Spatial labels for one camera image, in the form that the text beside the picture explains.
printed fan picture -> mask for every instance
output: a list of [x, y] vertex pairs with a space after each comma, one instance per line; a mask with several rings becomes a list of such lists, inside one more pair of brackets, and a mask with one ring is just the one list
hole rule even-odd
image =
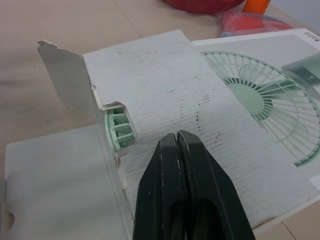
[[320, 110], [313, 94], [277, 68], [231, 52], [203, 52], [252, 117], [302, 166], [320, 146]]

mint green fan part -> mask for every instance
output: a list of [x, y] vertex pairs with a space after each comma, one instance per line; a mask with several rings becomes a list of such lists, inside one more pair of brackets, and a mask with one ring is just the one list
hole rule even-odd
[[107, 139], [114, 153], [135, 141], [124, 107], [105, 111], [104, 122]]
[[320, 149], [320, 110], [306, 88], [277, 68], [232, 52], [203, 52], [209, 65], [299, 167]]

box flap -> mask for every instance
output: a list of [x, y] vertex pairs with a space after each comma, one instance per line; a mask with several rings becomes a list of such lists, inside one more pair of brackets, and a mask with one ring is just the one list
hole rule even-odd
[[84, 58], [40, 41], [38, 52], [59, 98], [93, 119], [97, 119], [93, 94]]
[[15, 222], [6, 239], [131, 239], [133, 218], [106, 157], [97, 124], [8, 145], [6, 201]]

red object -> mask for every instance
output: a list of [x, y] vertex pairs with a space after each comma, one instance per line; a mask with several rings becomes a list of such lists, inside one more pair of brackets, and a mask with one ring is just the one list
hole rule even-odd
[[216, 14], [232, 9], [245, 0], [163, 0], [171, 7], [197, 14]]
[[227, 33], [251, 30], [253, 32], [247, 32], [246, 34], [257, 34], [292, 29], [292, 26], [284, 21], [265, 15], [246, 12], [223, 12], [220, 22], [222, 26], [220, 32]]

beige table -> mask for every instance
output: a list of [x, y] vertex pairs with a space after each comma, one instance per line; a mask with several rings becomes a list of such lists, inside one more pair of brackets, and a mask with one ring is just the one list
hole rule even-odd
[[[304, 27], [272, 6], [266, 14]], [[215, 16], [176, 10], [160, 0], [2, 0], [0, 22], [1, 177], [7, 144], [93, 123], [58, 99], [37, 41], [46, 39], [84, 54], [176, 29], [190, 41], [216, 38], [219, 31]], [[319, 239], [316, 222], [320, 222], [320, 204], [258, 239]]]

